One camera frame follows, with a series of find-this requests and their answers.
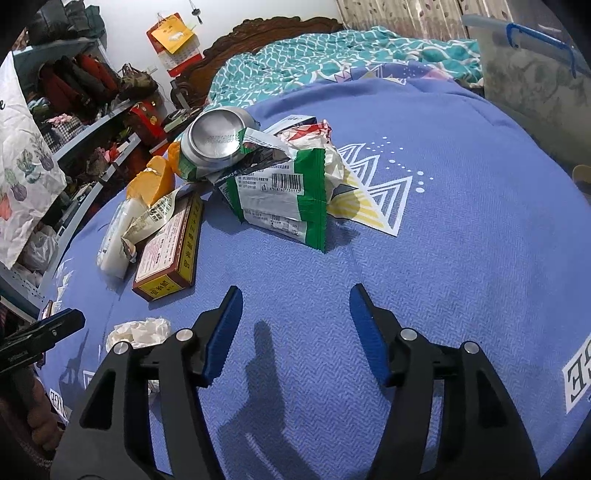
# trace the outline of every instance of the metal screw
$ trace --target metal screw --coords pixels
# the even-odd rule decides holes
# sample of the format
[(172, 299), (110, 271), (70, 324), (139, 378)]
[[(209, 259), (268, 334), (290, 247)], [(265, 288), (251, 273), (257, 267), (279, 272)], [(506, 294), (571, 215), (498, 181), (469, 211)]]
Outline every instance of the metal screw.
[(177, 332), (177, 340), (179, 342), (186, 342), (191, 338), (193, 338), (193, 331), (191, 329), (184, 328), (183, 330), (179, 330)]
[(129, 344), (127, 342), (116, 343), (115, 346), (113, 347), (113, 351), (115, 352), (115, 355), (121, 355), (122, 353), (125, 353), (128, 349), (129, 349)]
[(413, 340), (417, 339), (417, 332), (415, 332), (412, 328), (405, 328), (400, 331), (400, 336), (407, 342), (412, 342)]
[(478, 353), (480, 351), (480, 347), (474, 342), (466, 342), (464, 343), (464, 350), (468, 353)]

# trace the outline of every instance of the wooden headboard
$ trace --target wooden headboard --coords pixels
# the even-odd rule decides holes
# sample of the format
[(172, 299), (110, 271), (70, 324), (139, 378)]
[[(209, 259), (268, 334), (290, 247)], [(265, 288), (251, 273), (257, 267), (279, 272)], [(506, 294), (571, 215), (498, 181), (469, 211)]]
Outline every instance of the wooden headboard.
[(176, 78), (177, 89), (172, 92), (171, 99), (177, 108), (182, 108), (176, 98), (176, 91), (180, 90), (191, 107), (203, 105), (217, 71), (234, 55), (255, 53), (269, 43), (304, 33), (333, 33), (342, 29), (343, 25), (334, 18), (325, 17), (314, 17), (305, 22), (300, 17), (245, 20), (231, 33), (218, 38), (203, 53), (203, 61), (187, 67)]

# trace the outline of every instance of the blue handle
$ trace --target blue handle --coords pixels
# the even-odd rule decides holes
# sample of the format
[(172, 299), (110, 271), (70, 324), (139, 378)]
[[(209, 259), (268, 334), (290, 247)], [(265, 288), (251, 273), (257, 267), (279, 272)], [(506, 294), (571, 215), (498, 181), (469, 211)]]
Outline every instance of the blue handle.
[(511, 47), (514, 47), (513, 39), (511, 38), (511, 34), (512, 34), (513, 30), (518, 30), (521, 33), (529, 35), (530, 37), (534, 37), (538, 40), (541, 40), (541, 41), (543, 41), (549, 45), (552, 45), (553, 47), (559, 48), (561, 50), (567, 50), (570, 55), (570, 73), (573, 74), (573, 78), (577, 77), (577, 68), (576, 68), (576, 63), (574, 61), (573, 49), (570, 48), (566, 43), (561, 42), (560, 40), (556, 40), (554, 37), (550, 37), (549, 35), (546, 35), (545, 33), (538, 32), (537, 30), (534, 30), (533, 28), (524, 27), (523, 25), (518, 25), (516, 23), (510, 23), (507, 25), (507, 41), (509, 42), (509, 45)]

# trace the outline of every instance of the blue gripper pad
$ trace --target blue gripper pad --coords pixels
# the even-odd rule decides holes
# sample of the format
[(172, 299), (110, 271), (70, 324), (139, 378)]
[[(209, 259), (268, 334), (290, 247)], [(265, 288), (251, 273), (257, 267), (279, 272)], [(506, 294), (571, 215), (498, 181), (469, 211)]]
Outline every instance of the blue gripper pad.
[(391, 373), (388, 368), (388, 345), (365, 304), (357, 286), (349, 293), (349, 309), (357, 335), (368, 359), (369, 368), (380, 385), (386, 386)]
[(222, 374), (234, 334), (242, 317), (242, 292), (232, 287), (224, 297), (220, 309), (222, 316), (217, 323), (205, 349), (205, 362), (202, 378), (211, 385)]

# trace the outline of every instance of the white plastic bag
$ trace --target white plastic bag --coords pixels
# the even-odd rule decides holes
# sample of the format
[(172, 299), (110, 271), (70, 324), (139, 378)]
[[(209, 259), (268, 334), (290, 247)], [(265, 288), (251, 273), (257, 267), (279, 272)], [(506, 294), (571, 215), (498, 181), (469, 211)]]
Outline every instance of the white plastic bag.
[(48, 225), (33, 232), (22, 251), (22, 262), (29, 270), (45, 272), (57, 251), (57, 234)]
[(127, 199), (117, 207), (96, 256), (96, 265), (108, 277), (125, 277), (129, 258), (123, 250), (121, 236), (147, 209), (139, 199)]
[(10, 270), (37, 288), (41, 285), (42, 276), (39, 273), (32, 272), (28, 268), (23, 267), (20, 263), (15, 263)]
[(0, 262), (12, 268), (66, 177), (27, 108), (12, 54), (0, 62)]

